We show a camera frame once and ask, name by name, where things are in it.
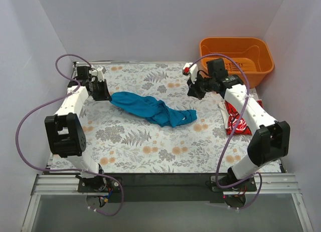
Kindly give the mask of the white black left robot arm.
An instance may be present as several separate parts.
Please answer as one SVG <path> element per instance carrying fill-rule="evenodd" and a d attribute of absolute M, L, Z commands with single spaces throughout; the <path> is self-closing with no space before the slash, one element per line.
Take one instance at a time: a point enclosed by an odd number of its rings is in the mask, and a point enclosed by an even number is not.
<path fill-rule="evenodd" d="M 79 116 L 85 101 L 92 97 L 95 101 L 111 101 L 111 96 L 104 78 L 106 69 L 97 69 L 88 66 L 76 68 L 76 77 L 68 84 L 66 97 L 57 112 L 45 118 L 45 128 L 49 147 L 54 155 L 65 158 L 72 165 L 80 169 L 78 178 L 84 186 L 96 192 L 101 192 L 107 187 L 101 165 L 91 158 L 86 149 L 86 137 L 81 126 Z"/>

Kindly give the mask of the teal blue t shirt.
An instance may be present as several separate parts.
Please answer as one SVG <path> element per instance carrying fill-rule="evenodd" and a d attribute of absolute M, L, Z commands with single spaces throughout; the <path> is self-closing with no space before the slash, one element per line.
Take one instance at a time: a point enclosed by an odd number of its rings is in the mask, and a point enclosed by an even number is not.
<path fill-rule="evenodd" d="M 160 127 L 175 128 L 197 120 L 196 110 L 175 110 L 168 107 L 162 100 L 157 100 L 152 96 L 143 97 L 131 92 L 113 93 L 111 104 Z"/>

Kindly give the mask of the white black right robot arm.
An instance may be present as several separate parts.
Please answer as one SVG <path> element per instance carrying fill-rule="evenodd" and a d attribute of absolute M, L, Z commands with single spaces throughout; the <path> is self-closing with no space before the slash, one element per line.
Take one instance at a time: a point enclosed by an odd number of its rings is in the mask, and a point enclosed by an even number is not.
<path fill-rule="evenodd" d="M 224 56 L 207 62 L 207 75 L 202 76 L 196 63 L 186 63 L 183 75 L 189 76 L 188 96 L 203 99 L 207 92 L 216 92 L 239 113 L 249 127 L 252 138 L 247 155 L 228 169 L 227 175 L 215 178 L 220 189 L 237 191 L 245 181 L 272 161 L 285 157 L 289 150 L 290 125 L 277 121 L 249 95 L 249 82 L 229 75 Z"/>

